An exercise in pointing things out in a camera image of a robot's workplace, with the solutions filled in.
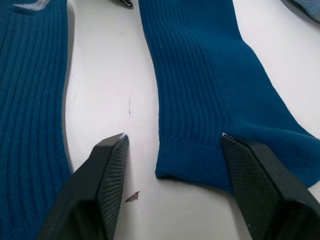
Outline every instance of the dark speck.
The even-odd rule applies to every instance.
[[[136,191],[135,194],[133,194],[131,197],[129,197],[127,200],[125,200],[126,203],[132,202],[134,200],[138,200],[140,191]]]
[[[130,109],[130,107],[131,107],[131,97],[129,98],[129,116],[131,118],[131,109]]]

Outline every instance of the ribbed knit fabric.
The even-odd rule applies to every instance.
[[[320,141],[295,121],[242,40],[232,0],[139,6],[158,86],[158,178],[232,192],[220,144],[228,133],[270,146],[307,187],[320,179]]]
[[[70,176],[62,137],[67,1],[34,2],[0,1],[1,240],[33,240]]]

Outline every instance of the teal sock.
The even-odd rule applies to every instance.
[[[320,180],[320,141],[295,121],[242,40],[232,0],[139,7],[158,86],[158,178],[231,193],[220,144],[228,133],[268,145],[307,187]]]
[[[0,239],[33,240],[70,176],[66,0],[0,1]]]

